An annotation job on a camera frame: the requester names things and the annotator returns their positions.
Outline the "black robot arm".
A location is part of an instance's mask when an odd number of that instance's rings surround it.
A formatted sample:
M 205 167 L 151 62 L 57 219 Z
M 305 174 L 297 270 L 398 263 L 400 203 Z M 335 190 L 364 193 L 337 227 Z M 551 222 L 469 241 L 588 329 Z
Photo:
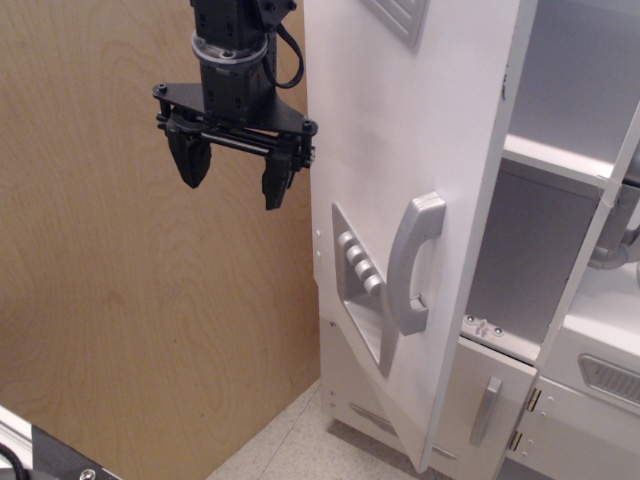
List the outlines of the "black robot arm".
M 182 180 L 197 188 L 211 163 L 214 144 L 264 158 L 262 192 L 269 210 L 281 206 L 294 176 L 310 167 L 318 125 L 279 98 L 299 84 L 304 71 L 277 79 L 277 42 L 296 55 L 298 43 L 283 19 L 294 1 L 194 1 L 191 47 L 200 64 L 198 83 L 161 83 L 152 93 Z

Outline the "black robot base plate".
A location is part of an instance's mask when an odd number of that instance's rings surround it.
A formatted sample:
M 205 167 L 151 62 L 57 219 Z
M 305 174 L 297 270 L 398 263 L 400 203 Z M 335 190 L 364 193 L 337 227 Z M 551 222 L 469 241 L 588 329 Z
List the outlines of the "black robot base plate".
M 120 479 L 120 476 L 2 406 L 1 478 Z

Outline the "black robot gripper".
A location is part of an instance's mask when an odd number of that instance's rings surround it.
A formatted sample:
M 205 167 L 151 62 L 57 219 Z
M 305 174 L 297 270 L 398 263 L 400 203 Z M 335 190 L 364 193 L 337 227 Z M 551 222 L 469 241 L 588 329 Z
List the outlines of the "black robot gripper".
M 295 174 L 309 168 L 318 125 L 286 104 L 273 84 L 274 69 L 251 64 L 207 62 L 200 83 L 161 83 L 158 128 L 168 140 L 178 172 L 196 189 L 211 165 L 211 146 L 226 146 L 265 159 L 265 208 L 281 207 Z

